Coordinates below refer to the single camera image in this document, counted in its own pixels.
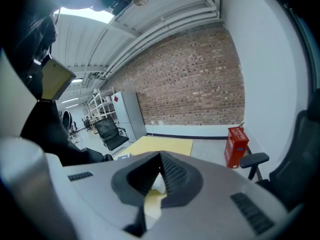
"floor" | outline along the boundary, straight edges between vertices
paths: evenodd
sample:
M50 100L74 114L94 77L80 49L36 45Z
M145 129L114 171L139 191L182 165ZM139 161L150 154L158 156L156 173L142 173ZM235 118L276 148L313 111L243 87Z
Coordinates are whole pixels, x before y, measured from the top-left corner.
M111 152L104 146L103 142L99 138L98 134L94 134L92 131L86 131L82 129L77 132L77 137L72 140L72 142L79 148L89 148L105 154L111 154ZM201 159L207 162L215 163L218 165L226 166L224 151L226 147L226 140L211 140L211 139L193 139L191 157ZM112 156L116 156L122 152L129 143L120 150L112 153ZM249 175L250 168L242 169L236 168L232 169L247 178ZM253 181L257 181L258 178L255 175Z

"round ceiling fixture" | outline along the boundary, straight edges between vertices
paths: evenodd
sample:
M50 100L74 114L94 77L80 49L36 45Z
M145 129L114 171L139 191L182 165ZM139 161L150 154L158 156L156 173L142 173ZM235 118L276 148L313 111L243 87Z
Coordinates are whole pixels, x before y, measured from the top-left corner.
M133 0L133 3L136 6L144 6L146 3L148 3L149 0Z

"brick wall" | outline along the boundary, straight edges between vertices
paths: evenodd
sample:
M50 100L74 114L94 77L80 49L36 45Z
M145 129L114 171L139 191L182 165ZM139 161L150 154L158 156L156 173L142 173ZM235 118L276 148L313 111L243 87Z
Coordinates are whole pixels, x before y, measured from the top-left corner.
M103 89L137 92L146 125L229 125L244 118L245 91L222 22L172 35L115 73Z

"yellow table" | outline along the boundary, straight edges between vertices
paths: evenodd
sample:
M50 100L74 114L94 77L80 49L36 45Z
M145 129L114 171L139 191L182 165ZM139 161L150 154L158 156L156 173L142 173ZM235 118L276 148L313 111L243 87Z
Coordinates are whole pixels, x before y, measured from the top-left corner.
M169 151L190 156L192 144L192 139L143 136L117 156L126 153L136 156L150 151Z

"red box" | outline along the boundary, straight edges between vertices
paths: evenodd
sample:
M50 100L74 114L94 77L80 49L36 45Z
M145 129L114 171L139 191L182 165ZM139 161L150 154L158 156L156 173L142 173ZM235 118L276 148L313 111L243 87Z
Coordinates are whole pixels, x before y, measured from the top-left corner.
M249 139L242 127L232 127L228 130L228 139L224 150L226 166L229 168L238 168L239 159L244 156Z

